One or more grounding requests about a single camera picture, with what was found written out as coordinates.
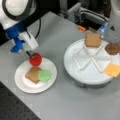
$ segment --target toy bread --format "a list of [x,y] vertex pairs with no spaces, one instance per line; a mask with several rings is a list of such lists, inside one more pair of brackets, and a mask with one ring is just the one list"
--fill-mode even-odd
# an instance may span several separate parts
[[87,47],[99,47],[101,45],[101,36],[98,33],[87,33],[85,35],[85,45]]
[[40,80],[38,79],[38,73],[41,69],[38,67],[32,67],[25,75],[26,78],[31,80],[34,83],[38,83]]

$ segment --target tomato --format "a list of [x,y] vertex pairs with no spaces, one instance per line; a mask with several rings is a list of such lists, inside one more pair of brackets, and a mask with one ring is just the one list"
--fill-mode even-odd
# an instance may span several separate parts
[[33,66],[39,66],[42,62],[42,56],[39,53],[34,53],[34,56],[30,56],[29,62]]

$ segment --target black cable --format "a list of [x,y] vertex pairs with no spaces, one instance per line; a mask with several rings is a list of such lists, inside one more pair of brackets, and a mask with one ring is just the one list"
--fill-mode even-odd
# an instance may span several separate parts
[[80,12],[83,12],[83,13],[86,12],[86,13],[94,14],[94,15],[96,15],[96,16],[98,16],[98,17],[104,19],[104,21],[108,22],[108,20],[107,20],[105,17],[103,17],[103,16],[101,16],[101,15],[99,15],[99,14],[96,14],[96,13],[94,13],[94,12],[87,11],[87,10],[81,10]]
[[38,29],[37,35],[35,36],[35,39],[38,37],[40,30],[41,30],[41,18],[39,19],[39,29]]
[[28,34],[29,38],[31,39],[31,36],[30,36],[29,32],[28,32],[27,30],[26,30],[26,32],[27,32],[27,34]]

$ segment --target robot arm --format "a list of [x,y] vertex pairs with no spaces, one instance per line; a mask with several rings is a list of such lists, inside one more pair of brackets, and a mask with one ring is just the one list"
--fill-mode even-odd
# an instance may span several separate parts
[[0,22],[7,36],[14,40],[12,52],[34,51],[38,47],[38,43],[34,36],[27,31],[24,23],[21,21],[29,16],[33,0],[0,0],[3,12],[0,16]]
[[111,14],[104,38],[108,42],[120,43],[120,0],[111,1]]

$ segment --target gray table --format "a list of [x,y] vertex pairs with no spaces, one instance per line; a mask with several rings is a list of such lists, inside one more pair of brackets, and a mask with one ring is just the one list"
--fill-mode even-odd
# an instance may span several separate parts
[[[35,23],[31,28],[37,29]],[[113,80],[105,88],[87,90],[76,86],[66,73],[63,57],[73,42],[84,38],[77,26],[59,16],[48,13],[42,18],[36,50],[53,61],[58,70],[54,85],[39,94],[27,94],[17,88],[14,74],[28,56],[12,54],[11,42],[0,47],[0,80],[42,120],[120,120],[120,80]]]

